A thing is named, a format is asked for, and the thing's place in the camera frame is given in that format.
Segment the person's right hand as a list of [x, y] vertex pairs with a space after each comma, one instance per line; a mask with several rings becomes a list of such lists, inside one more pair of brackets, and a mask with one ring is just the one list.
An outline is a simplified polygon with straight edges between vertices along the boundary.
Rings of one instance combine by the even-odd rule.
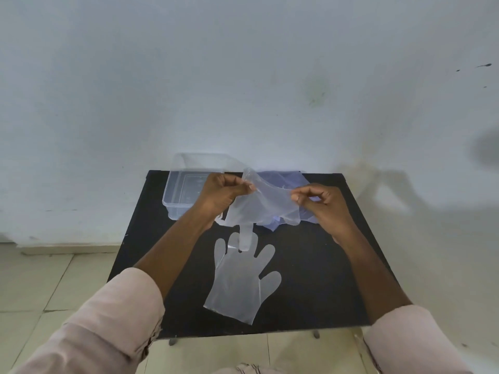
[[355, 223], [339, 188], [312, 183], [295, 188], [292, 192], [310, 195], [313, 204], [299, 206], [312, 212], [320, 226], [336, 243], [341, 245], [350, 237], [355, 229]]

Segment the person's left hand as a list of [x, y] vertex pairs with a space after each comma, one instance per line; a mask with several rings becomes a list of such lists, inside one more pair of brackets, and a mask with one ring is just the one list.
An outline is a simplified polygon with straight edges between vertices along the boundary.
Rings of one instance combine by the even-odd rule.
[[204, 231], [235, 201], [237, 197], [233, 197], [233, 187], [239, 184], [252, 183], [227, 173], [209, 174], [193, 206], [195, 214], [202, 220]]

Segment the clear plastic glove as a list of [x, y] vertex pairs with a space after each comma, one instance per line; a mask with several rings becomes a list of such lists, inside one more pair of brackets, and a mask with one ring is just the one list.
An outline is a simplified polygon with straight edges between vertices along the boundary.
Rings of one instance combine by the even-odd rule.
[[215, 242], [215, 276], [203, 307], [217, 314], [252, 325], [262, 303], [281, 284], [281, 274], [272, 271], [259, 277], [275, 254], [273, 245], [266, 245], [255, 256], [258, 236], [251, 234], [247, 251], [240, 250], [240, 234], [234, 232], [228, 242]]
[[238, 196], [228, 208], [224, 219], [215, 221], [222, 226], [239, 226], [239, 251], [249, 251], [252, 245], [253, 227], [257, 223], [271, 223], [273, 217], [282, 217], [289, 225], [298, 225], [299, 206], [291, 200], [291, 189], [278, 188], [258, 175], [253, 169], [245, 169], [242, 179], [251, 182], [256, 190], [251, 195]]

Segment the person's left forearm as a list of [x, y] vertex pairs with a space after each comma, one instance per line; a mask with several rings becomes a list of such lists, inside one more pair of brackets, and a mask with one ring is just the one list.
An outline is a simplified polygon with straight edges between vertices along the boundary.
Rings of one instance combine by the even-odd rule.
[[170, 292], [200, 236], [213, 225], [219, 214], [191, 208], [134, 264], [134, 268], [153, 280], [162, 299]]

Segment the person's right forearm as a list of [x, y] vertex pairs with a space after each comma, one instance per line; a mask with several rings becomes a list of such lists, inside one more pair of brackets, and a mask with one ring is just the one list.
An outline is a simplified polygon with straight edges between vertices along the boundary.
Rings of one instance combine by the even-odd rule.
[[356, 225], [341, 225], [330, 234], [346, 253], [371, 324], [413, 304]]

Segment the pile of clear plastic gloves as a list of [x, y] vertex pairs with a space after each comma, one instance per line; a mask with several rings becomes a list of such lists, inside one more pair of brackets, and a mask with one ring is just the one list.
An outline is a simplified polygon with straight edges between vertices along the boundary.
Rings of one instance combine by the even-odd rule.
[[[300, 171], [261, 171], [258, 175], [268, 183], [277, 186], [278, 188], [294, 189], [301, 186], [306, 186], [309, 181], [303, 176]], [[301, 221], [318, 224], [316, 217], [312, 212], [304, 208], [299, 209], [299, 218]], [[258, 226], [265, 227], [270, 231], [275, 231], [278, 226], [289, 224], [282, 217], [273, 217], [271, 223], [263, 224], [257, 223]]]

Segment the clear plastic container lid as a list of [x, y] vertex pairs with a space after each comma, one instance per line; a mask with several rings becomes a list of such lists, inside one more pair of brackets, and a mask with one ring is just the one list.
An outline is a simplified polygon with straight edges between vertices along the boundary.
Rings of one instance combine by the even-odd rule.
[[172, 158], [170, 171], [243, 172], [247, 165], [226, 153], [179, 152]]

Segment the clear plastic container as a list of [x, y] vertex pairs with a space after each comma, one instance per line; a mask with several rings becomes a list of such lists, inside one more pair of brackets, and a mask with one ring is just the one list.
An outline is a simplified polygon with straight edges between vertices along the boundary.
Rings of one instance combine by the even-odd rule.
[[176, 221], [183, 216], [198, 199], [209, 174], [224, 171], [223, 168], [200, 164], [170, 171], [162, 198], [168, 217]]

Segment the black table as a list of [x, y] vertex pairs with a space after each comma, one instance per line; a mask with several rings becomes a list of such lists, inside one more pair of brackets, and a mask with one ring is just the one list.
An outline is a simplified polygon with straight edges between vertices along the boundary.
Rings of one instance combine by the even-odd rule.
[[[305, 173], [312, 183], [338, 187], [353, 220], [395, 278], [345, 176]], [[108, 281], [132, 267], [175, 223], [162, 203], [168, 171], [150, 170], [110, 271]], [[203, 307], [214, 282], [214, 246], [239, 228], [214, 223], [197, 242], [164, 302], [166, 314], [159, 339], [207, 338], [370, 325], [349, 261], [339, 245], [318, 224], [281, 225], [274, 232], [255, 227], [255, 256], [271, 244], [275, 254], [260, 277], [281, 274], [281, 284], [259, 308], [250, 326]]]

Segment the flat clear plastic glove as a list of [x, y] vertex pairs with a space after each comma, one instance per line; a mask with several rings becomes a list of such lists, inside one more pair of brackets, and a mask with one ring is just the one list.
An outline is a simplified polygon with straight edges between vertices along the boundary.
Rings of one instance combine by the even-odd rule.
[[203, 307], [217, 314], [252, 325], [262, 303], [281, 284], [281, 274], [272, 271], [259, 277], [275, 254], [273, 245], [266, 245], [255, 256], [258, 236], [251, 234], [247, 251], [240, 250], [240, 234], [234, 232], [228, 242], [215, 242], [215, 276]]

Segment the light pink shirt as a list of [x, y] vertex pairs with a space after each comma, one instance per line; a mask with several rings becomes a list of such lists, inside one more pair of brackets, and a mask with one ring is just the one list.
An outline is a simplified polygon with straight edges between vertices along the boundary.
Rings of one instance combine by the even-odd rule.
[[[135, 374], [164, 314], [151, 277], [126, 269], [9, 374]], [[417, 305], [381, 317], [364, 342], [382, 374], [473, 374], [431, 313]]]

